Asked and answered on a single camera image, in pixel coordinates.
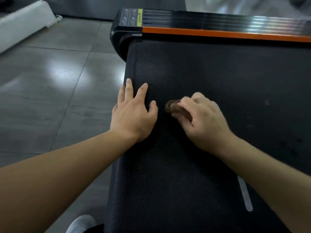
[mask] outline shoe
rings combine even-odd
[[[83,233],[95,226],[97,226],[95,218],[90,215],[82,215],[70,224],[66,233]]]

